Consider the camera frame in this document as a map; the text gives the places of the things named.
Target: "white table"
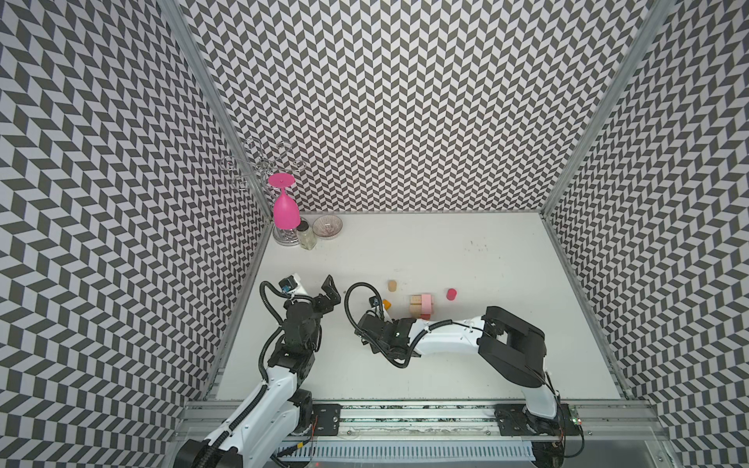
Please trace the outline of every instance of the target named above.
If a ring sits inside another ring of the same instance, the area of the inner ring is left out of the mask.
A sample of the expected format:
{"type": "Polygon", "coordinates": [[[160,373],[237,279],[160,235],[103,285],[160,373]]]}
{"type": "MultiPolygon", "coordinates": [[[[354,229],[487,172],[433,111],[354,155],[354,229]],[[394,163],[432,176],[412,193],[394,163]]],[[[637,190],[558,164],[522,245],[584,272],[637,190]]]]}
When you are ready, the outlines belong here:
{"type": "MultiPolygon", "coordinates": [[[[310,221],[316,216],[306,216],[310,221]]],[[[334,240],[312,251],[271,240],[262,258],[233,349],[221,379],[219,400],[244,399],[260,381],[258,355],[276,328],[260,301],[258,285],[299,273],[316,296],[328,274],[343,297],[349,285],[368,282],[407,316],[411,294],[432,293],[432,320],[482,315],[501,306],[546,334],[546,366],[563,398],[619,399],[595,339],[536,213],[352,214],[334,240]],[[390,293],[387,281],[398,290],[390,293]],[[449,288],[458,291],[448,301],[449,288]]],[[[282,300],[268,294],[283,316],[282,300]]],[[[369,307],[369,290],[357,288],[351,314],[369,307]]],[[[343,305],[322,320],[323,341],[302,388],[316,399],[522,398],[520,387],[482,357],[434,354],[395,368],[362,346],[343,305]]]]}

